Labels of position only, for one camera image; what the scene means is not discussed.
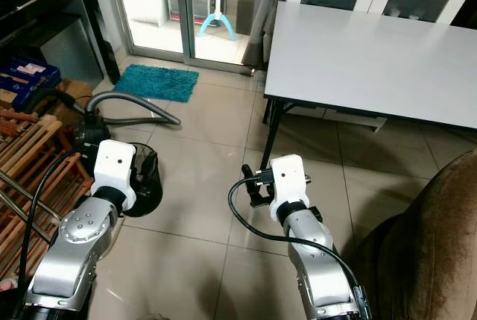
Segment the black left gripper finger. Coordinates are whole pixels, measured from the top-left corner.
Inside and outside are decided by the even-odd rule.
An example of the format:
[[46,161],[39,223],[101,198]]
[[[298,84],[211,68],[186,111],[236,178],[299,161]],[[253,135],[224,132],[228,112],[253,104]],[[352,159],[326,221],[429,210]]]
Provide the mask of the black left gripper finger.
[[153,213],[158,208],[163,197],[160,178],[131,177],[130,186],[133,188],[136,200],[128,210],[122,212],[124,216],[139,218]]

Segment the teal shaggy floor mat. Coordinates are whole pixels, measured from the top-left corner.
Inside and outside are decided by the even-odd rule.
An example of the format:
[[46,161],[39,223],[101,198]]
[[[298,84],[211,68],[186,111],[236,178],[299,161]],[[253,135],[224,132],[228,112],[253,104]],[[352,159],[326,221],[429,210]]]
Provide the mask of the teal shaggy floor mat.
[[130,64],[116,82],[115,91],[186,103],[193,95],[199,77],[195,71]]

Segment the black vacuum cleaner body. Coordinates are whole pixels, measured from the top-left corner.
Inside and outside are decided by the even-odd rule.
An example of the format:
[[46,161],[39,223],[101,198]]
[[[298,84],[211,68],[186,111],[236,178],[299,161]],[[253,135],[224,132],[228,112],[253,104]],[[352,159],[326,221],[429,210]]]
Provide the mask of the black vacuum cleaner body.
[[81,115],[78,126],[74,131],[74,149],[79,151],[85,157],[86,163],[95,163],[98,156],[99,144],[106,139],[112,139],[109,129],[109,120],[98,112],[98,105],[106,99],[116,96],[116,92],[100,92],[89,99],[89,103],[85,107],[81,107],[74,96],[69,95],[57,89],[45,89],[44,98],[46,96],[54,96],[64,103],[65,106],[72,108]]

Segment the brown cardboard box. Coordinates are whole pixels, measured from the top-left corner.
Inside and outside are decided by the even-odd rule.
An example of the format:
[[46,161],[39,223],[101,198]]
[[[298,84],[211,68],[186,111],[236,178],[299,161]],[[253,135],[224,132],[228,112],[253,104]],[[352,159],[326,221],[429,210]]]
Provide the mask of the brown cardboard box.
[[52,92],[54,90],[71,96],[81,106],[85,105],[85,99],[91,98],[92,94],[92,89],[86,82],[74,79],[64,79],[55,86],[38,86],[22,84],[11,78],[1,78],[0,106],[4,109],[24,111],[30,105],[41,105],[47,98],[58,98],[62,101],[62,96],[56,96],[55,92]]

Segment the wooden slatted rack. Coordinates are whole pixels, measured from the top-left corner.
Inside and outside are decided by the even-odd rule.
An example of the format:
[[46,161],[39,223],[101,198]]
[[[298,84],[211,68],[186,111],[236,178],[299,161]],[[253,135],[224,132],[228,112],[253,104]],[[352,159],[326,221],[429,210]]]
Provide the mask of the wooden slatted rack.
[[[43,187],[41,200],[56,210],[60,217],[75,207],[76,201],[89,191],[92,178],[80,163],[77,155],[69,157],[60,166],[55,167],[50,179],[44,184],[41,179],[52,167],[58,157],[72,150],[67,139],[67,127],[55,116],[37,116],[23,114],[10,109],[0,112],[1,152],[0,170],[11,176],[26,190],[35,194],[38,186]],[[1,181],[1,193],[13,198],[27,214],[30,203],[17,191]],[[19,218],[1,198],[0,212],[0,251],[1,276],[19,275],[22,235],[24,221]],[[41,256],[45,253],[44,239],[52,238],[58,222],[47,211],[37,207],[34,218],[34,235],[28,246],[28,272],[34,272]]]

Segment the silver metal rod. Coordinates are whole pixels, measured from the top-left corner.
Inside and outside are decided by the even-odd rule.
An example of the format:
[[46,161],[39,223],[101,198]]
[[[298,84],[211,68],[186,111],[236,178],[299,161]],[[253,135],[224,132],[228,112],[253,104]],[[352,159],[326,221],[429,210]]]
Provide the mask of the silver metal rod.
[[[11,188],[13,188],[13,190],[17,191],[20,196],[26,198],[28,200],[28,203],[35,201],[35,196],[33,193],[31,193],[31,191],[26,190],[26,188],[21,186],[18,181],[15,181],[11,176],[4,173],[3,170],[0,170],[0,179],[3,180],[4,183],[7,184],[7,186],[10,186]],[[21,220],[27,221],[28,214],[24,210],[22,210],[20,205],[14,203],[13,198],[7,196],[7,194],[3,192],[1,193],[1,198],[2,201],[7,205],[7,207],[13,210],[14,213],[17,214]],[[50,214],[51,217],[54,218],[54,222],[61,221],[59,213],[54,210],[54,208],[50,207],[50,205],[43,203],[43,201],[35,201],[35,203],[37,203],[38,208],[47,211],[48,214]]]

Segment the blue printed box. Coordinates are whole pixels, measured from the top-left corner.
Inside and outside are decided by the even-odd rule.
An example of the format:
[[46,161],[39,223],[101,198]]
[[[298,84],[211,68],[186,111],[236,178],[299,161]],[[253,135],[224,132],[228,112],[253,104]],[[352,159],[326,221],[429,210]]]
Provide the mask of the blue printed box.
[[0,64],[0,105],[20,110],[34,91],[55,87],[61,81],[56,66],[29,57],[10,58]]

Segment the brown round stool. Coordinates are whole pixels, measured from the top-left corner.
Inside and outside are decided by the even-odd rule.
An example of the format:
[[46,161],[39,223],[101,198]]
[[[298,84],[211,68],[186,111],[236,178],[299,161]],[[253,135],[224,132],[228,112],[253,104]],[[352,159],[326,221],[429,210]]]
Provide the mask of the brown round stool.
[[234,28],[237,34],[251,36],[253,17],[256,13],[256,0],[238,0]]

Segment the grey curtain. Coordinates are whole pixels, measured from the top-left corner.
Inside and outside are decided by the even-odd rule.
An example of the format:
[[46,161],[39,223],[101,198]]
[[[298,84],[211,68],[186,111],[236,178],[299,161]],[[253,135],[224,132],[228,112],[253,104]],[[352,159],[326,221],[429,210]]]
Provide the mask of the grey curtain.
[[277,3],[284,0],[259,0],[242,64],[251,70],[267,70],[275,34]]

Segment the pale plush toy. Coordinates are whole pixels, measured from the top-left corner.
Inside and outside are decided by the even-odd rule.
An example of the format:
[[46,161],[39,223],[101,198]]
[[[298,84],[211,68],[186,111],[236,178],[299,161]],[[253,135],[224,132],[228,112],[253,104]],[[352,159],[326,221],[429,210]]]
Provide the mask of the pale plush toy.
[[17,294],[19,290],[19,278],[10,276],[0,280],[0,294],[10,295]]

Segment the light blue plastic stand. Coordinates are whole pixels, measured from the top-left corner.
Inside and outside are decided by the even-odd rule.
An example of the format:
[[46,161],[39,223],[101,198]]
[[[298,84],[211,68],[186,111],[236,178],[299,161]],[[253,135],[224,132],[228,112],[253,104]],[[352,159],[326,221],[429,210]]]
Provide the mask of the light blue plastic stand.
[[224,0],[215,0],[214,10],[211,10],[208,16],[200,25],[200,31],[198,31],[199,37],[204,37],[207,28],[211,25],[212,21],[218,21],[221,26],[224,26],[228,31],[229,38],[232,41],[236,41],[236,32],[228,17],[224,14]]

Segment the white folding table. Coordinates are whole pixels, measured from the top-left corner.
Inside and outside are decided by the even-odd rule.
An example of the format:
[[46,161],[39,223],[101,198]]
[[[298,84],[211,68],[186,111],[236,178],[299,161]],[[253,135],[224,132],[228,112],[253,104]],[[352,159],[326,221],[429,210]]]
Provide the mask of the white folding table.
[[477,30],[282,1],[265,97],[262,168],[293,107],[477,132]]

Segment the black desk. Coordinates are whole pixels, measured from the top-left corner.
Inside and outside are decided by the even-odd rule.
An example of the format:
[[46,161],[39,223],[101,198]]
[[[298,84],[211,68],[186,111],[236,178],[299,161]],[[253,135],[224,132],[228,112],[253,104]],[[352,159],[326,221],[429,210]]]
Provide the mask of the black desk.
[[[75,0],[0,0],[0,51],[2,60],[13,54],[13,40],[36,25],[42,16],[61,12]],[[105,20],[99,0],[78,0],[91,31],[92,46],[98,53],[100,70],[108,81],[119,81],[120,70],[113,45],[106,40]]]

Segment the grey sliding door frame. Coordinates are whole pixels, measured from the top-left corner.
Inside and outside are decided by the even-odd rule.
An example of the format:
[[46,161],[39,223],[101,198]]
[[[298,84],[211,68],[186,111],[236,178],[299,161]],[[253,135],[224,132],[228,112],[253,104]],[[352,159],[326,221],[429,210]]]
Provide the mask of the grey sliding door frame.
[[249,46],[256,0],[113,0],[124,51],[189,66],[250,74]]

